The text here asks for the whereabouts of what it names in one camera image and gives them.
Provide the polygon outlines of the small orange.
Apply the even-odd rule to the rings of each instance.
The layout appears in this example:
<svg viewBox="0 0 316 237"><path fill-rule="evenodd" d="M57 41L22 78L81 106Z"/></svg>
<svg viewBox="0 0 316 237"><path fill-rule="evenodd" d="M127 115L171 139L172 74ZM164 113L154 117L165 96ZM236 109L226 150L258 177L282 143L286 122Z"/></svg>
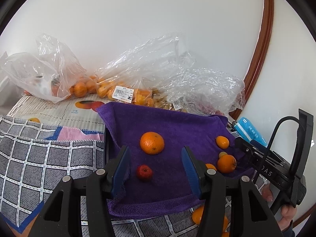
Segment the small orange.
<svg viewBox="0 0 316 237"><path fill-rule="evenodd" d="M228 224L229 224L229 219L227 216L224 216L224 220L223 220L223 230L222 232L225 232L227 227L228 227Z"/></svg>

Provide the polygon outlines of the orange with leaf stem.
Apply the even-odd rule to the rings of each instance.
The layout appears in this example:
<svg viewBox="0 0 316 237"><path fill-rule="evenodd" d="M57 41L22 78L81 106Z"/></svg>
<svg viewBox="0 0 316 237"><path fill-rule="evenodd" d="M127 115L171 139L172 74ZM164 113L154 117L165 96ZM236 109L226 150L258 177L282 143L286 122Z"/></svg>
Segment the orange with leaf stem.
<svg viewBox="0 0 316 237"><path fill-rule="evenodd" d="M217 170L221 173L232 173L237 166L237 161L232 155L223 155L217 161Z"/></svg>

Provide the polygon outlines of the small yellow-green fruit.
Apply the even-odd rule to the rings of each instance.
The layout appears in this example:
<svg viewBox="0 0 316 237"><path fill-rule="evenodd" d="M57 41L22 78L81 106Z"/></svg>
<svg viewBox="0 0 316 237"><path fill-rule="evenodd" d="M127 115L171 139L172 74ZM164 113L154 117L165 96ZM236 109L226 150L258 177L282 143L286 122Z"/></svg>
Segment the small yellow-green fruit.
<svg viewBox="0 0 316 237"><path fill-rule="evenodd" d="M221 157L223 157L223 156L225 156L225 155L228 155L228 154L227 154L226 152L222 151L222 152L220 152L220 153L218 154L218 157L221 158Z"/></svg>

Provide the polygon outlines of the small tangerine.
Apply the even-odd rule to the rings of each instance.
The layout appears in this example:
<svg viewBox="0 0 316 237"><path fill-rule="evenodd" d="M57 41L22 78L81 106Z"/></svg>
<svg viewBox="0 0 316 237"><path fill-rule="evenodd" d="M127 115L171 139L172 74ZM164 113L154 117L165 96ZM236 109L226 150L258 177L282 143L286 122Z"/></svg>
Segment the small tangerine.
<svg viewBox="0 0 316 237"><path fill-rule="evenodd" d="M230 141L225 136L219 135L216 137L215 141L217 146L223 150L227 149L230 146Z"/></svg>

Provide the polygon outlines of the round orange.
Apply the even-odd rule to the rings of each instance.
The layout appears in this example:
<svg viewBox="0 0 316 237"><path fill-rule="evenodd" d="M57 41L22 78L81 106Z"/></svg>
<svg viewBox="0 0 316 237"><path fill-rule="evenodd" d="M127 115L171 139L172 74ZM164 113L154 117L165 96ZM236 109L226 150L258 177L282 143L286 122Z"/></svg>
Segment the round orange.
<svg viewBox="0 0 316 237"><path fill-rule="evenodd" d="M194 209L194 211L192 212L192 220L196 225L200 225L203 212L204 205L201 205L200 207Z"/></svg>

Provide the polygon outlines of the small red apple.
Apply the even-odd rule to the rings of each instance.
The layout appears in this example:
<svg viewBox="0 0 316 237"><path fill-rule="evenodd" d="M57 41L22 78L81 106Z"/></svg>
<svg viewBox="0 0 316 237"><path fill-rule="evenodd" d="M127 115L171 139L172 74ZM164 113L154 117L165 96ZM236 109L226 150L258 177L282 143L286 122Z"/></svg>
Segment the small red apple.
<svg viewBox="0 0 316 237"><path fill-rule="evenodd" d="M151 181L153 178L153 171L147 165L140 165L137 167L136 176L141 181Z"/></svg>

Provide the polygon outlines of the large dimpled orange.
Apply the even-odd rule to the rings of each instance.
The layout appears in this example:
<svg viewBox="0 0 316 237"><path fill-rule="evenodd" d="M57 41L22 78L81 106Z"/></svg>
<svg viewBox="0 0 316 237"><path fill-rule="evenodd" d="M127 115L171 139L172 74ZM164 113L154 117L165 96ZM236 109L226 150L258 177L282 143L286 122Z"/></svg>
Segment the large dimpled orange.
<svg viewBox="0 0 316 237"><path fill-rule="evenodd" d="M156 155L165 148L165 141L156 132L146 132L140 138L140 148L146 154Z"/></svg>

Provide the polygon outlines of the smooth orange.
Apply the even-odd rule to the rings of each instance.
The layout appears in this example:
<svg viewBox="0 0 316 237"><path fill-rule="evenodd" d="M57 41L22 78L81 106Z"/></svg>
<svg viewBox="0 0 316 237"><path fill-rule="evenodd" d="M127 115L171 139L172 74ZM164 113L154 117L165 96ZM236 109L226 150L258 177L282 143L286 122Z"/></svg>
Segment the smooth orange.
<svg viewBox="0 0 316 237"><path fill-rule="evenodd" d="M215 170L215 171L217 170L216 167L215 167L213 164L211 164L211 163L207 163L207 164L206 164L206 167L207 167L208 169L213 169L213 170Z"/></svg>

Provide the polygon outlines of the blue tissue pack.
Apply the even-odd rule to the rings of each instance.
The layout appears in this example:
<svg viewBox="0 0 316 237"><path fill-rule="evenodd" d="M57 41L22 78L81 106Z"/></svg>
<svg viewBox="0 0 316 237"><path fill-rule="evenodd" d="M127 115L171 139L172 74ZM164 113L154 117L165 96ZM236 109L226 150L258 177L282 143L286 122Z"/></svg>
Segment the blue tissue pack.
<svg viewBox="0 0 316 237"><path fill-rule="evenodd" d="M255 126L252 124L252 122L249 119L245 117L241 117L234 124L234 129L247 142L251 142L252 140L255 140L262 146L267 147L266 140L263 138L263 136L259 133L259 131L255 128Z"/></svg>

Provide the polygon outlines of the clear bag of grapes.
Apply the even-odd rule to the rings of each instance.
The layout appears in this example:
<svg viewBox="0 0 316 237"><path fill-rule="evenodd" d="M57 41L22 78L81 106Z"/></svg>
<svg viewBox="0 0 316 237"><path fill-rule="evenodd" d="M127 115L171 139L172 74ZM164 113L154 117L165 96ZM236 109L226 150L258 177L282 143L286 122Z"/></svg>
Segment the clear bag of grapes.
<svg viewBox="0 0 316 237"><path fill-rule="evenodd" d="M189 113L224 115L245 105L241 78L213 69L181 69L159 84L168 102L178 101Z"/></svg>

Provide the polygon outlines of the purple towel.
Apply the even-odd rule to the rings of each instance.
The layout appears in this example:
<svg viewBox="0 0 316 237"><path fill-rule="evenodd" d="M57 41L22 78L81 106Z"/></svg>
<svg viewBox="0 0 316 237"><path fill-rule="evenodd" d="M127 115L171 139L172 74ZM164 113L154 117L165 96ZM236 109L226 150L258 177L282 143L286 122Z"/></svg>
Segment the purple towel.
<svg viewBox="0 0 316 237"><path fill-rule="evenodd" d="M97 111L113 138L109 157L116 157L122 146L130 149L130 173L117 196L108 201L109 212L115 217L150 218L198 205L200 201L189 186L181 150L189 147L198 160L216 164L221 151L215 142L219 135L229 139L227 153L237 160L230 177L254 174L245 154L235 148L235 139L227 130L227 117L198 116L118 102L104 104ZM146 132L156 132L163 137L165 148L161 153L148 155L141 150L140 138ZM152 169L151 181L137 178L140 165Z"/></svg>

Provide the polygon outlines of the black tray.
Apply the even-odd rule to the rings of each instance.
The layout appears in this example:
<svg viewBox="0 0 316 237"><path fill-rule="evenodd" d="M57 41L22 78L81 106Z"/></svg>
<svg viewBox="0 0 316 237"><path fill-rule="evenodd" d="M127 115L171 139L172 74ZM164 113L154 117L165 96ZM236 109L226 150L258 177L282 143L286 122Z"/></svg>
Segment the black tray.
<svg viewBox="0 0 316 237"><path fill-rule="evenodd" d="M104 165L107 164L107 162L109 161L109 154L113 149L113 138L111 136L111 133L109 131L109 129L107 128L107 126L104 127L104 135L103 135L103 142L104 142Z"/></svg>

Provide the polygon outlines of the clear bag of longans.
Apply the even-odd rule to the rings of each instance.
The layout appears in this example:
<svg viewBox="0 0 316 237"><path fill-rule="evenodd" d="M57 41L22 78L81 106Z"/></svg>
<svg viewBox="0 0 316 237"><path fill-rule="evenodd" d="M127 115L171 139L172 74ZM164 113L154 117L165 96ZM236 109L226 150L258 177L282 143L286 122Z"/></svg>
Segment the clear bag of longans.
<svg viewBox="0 0 316 237"><path fill-rule="evenodd" d="M184 108L184 105L180 100L169 102L167 101L166 94L158 89L152 90L152 99L155 108L187 113L187 109Z"/></svg>

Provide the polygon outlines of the clear bag of tangerines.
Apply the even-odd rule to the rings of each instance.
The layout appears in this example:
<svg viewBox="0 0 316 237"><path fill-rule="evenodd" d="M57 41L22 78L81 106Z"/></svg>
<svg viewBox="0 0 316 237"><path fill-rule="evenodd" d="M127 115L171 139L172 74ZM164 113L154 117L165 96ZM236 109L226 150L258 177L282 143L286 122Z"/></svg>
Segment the clear bag of tangerines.
<svg viewBox="0 0 316 237"><path fill-rule="evenodd" d="M134 94L142 90L168 94L193 63L185 37L169 33L124 51L94 73L100 84L127 87Z"/></svg>

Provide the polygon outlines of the brown wooden door frame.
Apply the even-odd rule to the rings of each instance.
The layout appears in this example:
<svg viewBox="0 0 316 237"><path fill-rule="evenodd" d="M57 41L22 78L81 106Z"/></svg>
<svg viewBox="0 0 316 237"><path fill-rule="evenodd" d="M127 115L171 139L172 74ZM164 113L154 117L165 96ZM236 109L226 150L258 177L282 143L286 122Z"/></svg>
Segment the brown wooden door frame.
<svg viewBox="0 0 316 237"><path fill-rule="evenodd" d="M257 83L268 52L274 22L274 0L263 0L260 31L250 65L244 77L243 107L249 100Z"/></svg>

